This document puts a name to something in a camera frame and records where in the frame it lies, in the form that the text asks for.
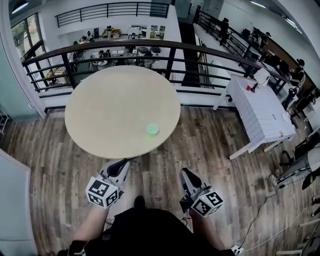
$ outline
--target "beige tabletop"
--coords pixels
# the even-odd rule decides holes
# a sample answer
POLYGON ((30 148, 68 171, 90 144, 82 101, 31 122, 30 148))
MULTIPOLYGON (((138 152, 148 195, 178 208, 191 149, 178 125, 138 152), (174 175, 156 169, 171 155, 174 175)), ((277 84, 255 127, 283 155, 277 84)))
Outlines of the beige tabletop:
POLYGON ((139 66, 114 66, 84 79, 65 108, 65 125, 83 150, 102 158, 141 156, 174 131, 180 101, 162 75, 139 66), (150 136, 147 125, 159 132, 150 136))

